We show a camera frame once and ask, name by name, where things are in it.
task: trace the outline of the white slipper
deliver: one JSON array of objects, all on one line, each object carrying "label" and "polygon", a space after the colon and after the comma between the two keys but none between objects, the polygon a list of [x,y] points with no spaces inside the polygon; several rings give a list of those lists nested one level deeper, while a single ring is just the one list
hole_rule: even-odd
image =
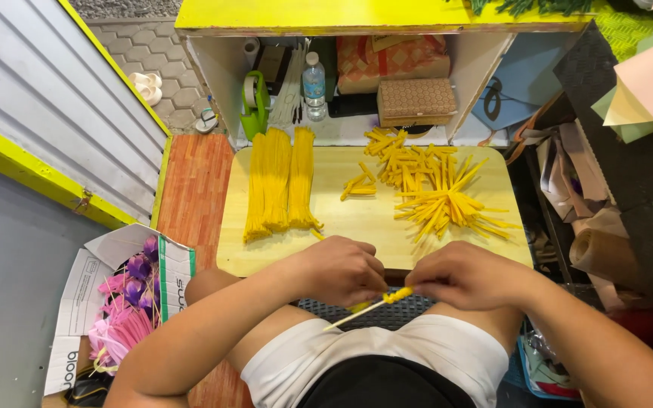
[{"label": "white slipper", "polygon": [[141,73],[132,73],[130,74],[128,79],[132,83],[142,83],[146,87],[155,87],[155,88],[162,87],[162,79],[160,79],[160,77],[158,77],[154,73],[149,73],[147,75],[143,75]]},{"label": "white slipper", "polygon": [[218,125],[218,115],[213,115],[211,108],[205,108],[201,113],[200,117],[195,121],[195,130],[200,133],[207,134],[212,131],[213,128]]},{"label": "white slipper", "polygon": [[149,106],[156,106],[162,98],[162,91],[160,88],[146,87],[142,83],[135,83],[135,89],[142,95],[145,102]]}]

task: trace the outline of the green stripe on box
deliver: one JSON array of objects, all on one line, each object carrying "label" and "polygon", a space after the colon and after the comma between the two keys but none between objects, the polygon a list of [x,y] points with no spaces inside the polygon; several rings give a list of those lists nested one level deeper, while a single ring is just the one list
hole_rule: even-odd
[{"label": "green stripe on box", "polygon": [[193,248],[188,248],[188,252],[190,252],[190,260],[191,260],[191,277],[195,276],[195,249]]},{"label": "green stripe on box", "polygon": [[160,321],[168,320],[168,287],[166,286],[166,239],[158,237],[158,269],[160,270]]}]

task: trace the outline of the box lid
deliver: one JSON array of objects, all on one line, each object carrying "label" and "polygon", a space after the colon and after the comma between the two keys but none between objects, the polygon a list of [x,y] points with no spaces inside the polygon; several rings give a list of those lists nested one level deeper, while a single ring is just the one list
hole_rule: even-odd
[{"label": "box lid", "polygon": [[379,92],[385,117],[449,115],[457,110],[447,78],[383,80]]}]

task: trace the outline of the orange floor mat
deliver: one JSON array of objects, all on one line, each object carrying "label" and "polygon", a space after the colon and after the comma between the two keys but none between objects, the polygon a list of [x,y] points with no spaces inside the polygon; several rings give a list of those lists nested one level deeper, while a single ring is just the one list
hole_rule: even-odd
[{"label": "orange floor mat", "polygon": [[[198,271],[215,266],[233,157],[224,135],[173,137],[158,231],[194,248]],[[191,390],[188,400],[194,408],[253,408],[246,384],[225,362]]]}]

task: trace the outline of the plastic bottle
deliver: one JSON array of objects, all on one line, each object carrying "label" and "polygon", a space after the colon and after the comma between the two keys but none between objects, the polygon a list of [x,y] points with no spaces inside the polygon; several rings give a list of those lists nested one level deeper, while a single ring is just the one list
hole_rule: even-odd
[{"label": "plastic bottle", "polygon": [[324,66],[316,52],[306,54],[306,69],[301,78],[306,97],[306,117],[312,122],[319,122],[327,115],[327,104],[324,98]]}]

